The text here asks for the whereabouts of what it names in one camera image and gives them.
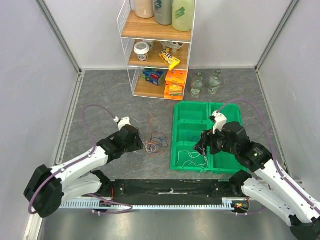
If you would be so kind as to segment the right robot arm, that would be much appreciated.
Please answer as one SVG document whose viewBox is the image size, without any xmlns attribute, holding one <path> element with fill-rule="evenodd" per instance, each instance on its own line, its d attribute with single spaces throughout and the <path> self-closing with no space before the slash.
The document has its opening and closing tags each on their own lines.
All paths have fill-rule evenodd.
<svg viewBox="0 0 320 240">
<path fill-rule="evenodd" d="M 220 152 L 234 155 L 250 172 L 240 170 L 230 178 L 229 191 L 233 196 L 245 195 L 258 201 L 281 218 L 298 240 L 320 236 L 319 201 L 275 165 L 269 150 L 250 141 L 238 122 L 228 122 L 220 130 L 203 131 L 193 148 L 203 156 Z"/>
</svg>

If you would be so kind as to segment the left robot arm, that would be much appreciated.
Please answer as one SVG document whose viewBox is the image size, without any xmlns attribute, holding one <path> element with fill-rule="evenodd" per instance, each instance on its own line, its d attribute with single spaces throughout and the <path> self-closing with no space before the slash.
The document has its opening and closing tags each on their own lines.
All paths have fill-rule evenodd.
<svg viewBox="0 0 320 240">
<path fill-rule="evenodd" d="M 97 168 L 126 153 L 141 150 L 143 146 L 139 129 L 126 124 L 66 163 L 53 167 L 40 165 L 23 193 L 29 202 L 29 214 L 46 218 L 69 200 L 90 194 L 106 196 L 110 191 L 109 179 Z"/>
</svg>

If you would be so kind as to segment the green compartment bin tray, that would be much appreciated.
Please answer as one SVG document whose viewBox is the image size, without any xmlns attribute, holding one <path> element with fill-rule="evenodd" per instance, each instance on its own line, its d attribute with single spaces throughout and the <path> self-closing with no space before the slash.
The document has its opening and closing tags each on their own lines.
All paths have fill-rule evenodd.
<svg viewBox="0 0 320 240">
<path fill-rule="evenodd" d="M 203 131 L 213 128 L 210 116 L 224 104 L 217 102 L 181 101 L 173 111 L 170 169 L 180 172 L 213 173 L 234 175 L 247 168 L 240 165 L 234 155 L 220 152 L 202 156 L 193 147 L 201 139 Z"/>
</svg>

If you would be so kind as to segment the left glass bottle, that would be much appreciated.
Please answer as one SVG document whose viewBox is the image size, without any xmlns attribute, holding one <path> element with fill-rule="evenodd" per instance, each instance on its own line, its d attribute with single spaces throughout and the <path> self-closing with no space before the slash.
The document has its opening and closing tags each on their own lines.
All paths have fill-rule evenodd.
<svg viewBox="0 0 320 240">
<path fill-rule="evenodd" d="M 193 97 L 199 97 L 203 87 L 203 76 L 201 72 L 197 72 L 191 80 L 190 93 Z"/>
</svg>

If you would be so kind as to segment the glass bottle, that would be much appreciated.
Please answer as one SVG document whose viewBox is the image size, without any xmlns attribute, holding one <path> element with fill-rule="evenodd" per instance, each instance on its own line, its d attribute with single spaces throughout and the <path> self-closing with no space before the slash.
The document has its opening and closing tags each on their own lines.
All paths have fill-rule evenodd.
<svg viewBox="0 0 320 240">
<path fill-rule="evenodd" d="M 217 69 L 209 78 L 208 92 L 212 95 L 216 94 L 222 85 L 221 70 Z"/>
<path fill-rule="evenodd" d="M 201 72 L 197 72 L 191 80 L 190 93 L 193 97 L 199 97 L 203 87 L 203 76 Z"/>
</svg>

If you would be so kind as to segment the right glass bottle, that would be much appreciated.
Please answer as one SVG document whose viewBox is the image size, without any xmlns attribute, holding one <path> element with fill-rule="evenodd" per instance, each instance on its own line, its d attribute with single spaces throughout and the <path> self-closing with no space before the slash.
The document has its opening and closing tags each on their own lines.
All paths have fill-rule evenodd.
<svg viewBox="0 0 320 240">
<path fill-rule="evenodd" d="M 212 95 L 216 94 L 222 85 L 221 70 L 217 69 L 209 78 L 208 92 Z"/>
</svg>

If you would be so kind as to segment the orange sponge package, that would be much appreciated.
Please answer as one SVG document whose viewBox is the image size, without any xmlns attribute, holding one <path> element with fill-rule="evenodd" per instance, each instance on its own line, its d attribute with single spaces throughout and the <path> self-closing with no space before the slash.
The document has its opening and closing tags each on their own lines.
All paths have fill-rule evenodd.
<svg viewBox="0 0 320 240">
<path fill-rule="evenodd" d="M 165 78 L 164 98 L 182 101 L 184 99 L 187 76 L 187 70 L 169 71 Z"/>
</svg>

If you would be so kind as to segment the yellow candy bag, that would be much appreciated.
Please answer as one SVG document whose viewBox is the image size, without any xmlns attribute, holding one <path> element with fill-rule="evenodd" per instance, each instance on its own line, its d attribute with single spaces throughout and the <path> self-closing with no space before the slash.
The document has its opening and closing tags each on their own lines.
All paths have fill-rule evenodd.
<svg viewBox="0 0 320 240">
<path fill-rule="evenodd" d="M 164 49 L 158 55 L 162 59 L 162 61 L 167 65 L 169 71 L 172 71 L 181 63 L 180 59 L 176 58 L 171 54 L 170 48 Z"/>
</svg>

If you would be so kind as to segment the white paper coffee cup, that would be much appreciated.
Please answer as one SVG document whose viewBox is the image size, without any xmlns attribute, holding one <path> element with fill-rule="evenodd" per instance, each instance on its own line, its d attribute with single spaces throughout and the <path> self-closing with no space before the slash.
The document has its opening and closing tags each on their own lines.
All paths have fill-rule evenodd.
<svg viewBox="0 0 320 240">
<path fill-rule="evenodd" d="M 145 62 L 148 60 L 148 53 L 150 51 L 150 46 L 144 42 L 144 41 L 139 41 L 134 45 L 134 53 L 137 55 L 137 58 L 141 62 Z"/>
</svg>

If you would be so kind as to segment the white yogurt cup pack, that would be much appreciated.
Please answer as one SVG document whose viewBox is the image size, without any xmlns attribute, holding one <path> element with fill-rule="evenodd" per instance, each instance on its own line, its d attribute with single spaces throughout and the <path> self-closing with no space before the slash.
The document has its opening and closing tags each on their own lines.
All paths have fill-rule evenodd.
<svg viewBox="0 0 320 240">
<path fill-rule="evenodd" d="M 170 52 L 172 53 L 176 53 L 177 50 L 180 50 L 184 46 L 184 43 L 181 42 L 160 41 L 160 43 L 163 47 L 163 50 L 170 49 Z"/>
</svg>

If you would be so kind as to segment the beige bottle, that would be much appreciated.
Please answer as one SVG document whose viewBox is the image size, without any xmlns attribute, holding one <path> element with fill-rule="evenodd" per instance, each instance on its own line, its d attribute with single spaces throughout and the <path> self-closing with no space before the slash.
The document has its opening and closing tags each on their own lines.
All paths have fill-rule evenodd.
<svg viewBox="0 0 320 240">
<path fill-rule="evenodd" d="M 154 16 L 153 0 L 134 0 L 134 11 L 137 17 L 149 19 Z"/>
</svg>

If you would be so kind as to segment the light green bottle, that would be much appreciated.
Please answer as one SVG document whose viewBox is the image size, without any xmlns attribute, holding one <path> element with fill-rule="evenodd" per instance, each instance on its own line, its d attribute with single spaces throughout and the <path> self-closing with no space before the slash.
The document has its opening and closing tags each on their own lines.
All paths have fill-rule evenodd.
<svg viewBox="0 0 320 240">
<path fill-rule="evenodd" d="M 180 32 L 190 31 L 193 27 L 194 13 L 194 0 L 173 0 L 172 27 Z"/>
</svg>

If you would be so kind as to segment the grey green bottle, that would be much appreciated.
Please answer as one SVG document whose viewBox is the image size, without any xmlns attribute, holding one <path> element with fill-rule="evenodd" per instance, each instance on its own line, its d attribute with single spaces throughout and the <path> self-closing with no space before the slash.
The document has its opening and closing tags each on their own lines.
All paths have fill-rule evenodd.
<svg viewBox="0 0 320 240">
<path fill-rule="evenodd" d="M 172 24 L 173 1 L 156 0 L 154 2 L 155 21 L 164 26 Z"/>
</svg>

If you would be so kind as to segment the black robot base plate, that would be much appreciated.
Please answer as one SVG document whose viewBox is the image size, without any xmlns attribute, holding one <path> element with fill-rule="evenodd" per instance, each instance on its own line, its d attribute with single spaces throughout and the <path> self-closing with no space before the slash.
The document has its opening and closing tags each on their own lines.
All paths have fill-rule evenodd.
<svg viewBox="0 0 320 240">
<path fill-rule="evenodd" d="M 173 194 L 213 198 L 246 197 L 236 184 L 217 179 L 113 179 L 104 182 L 97 193 L 114 198 Z"/>
</svg>

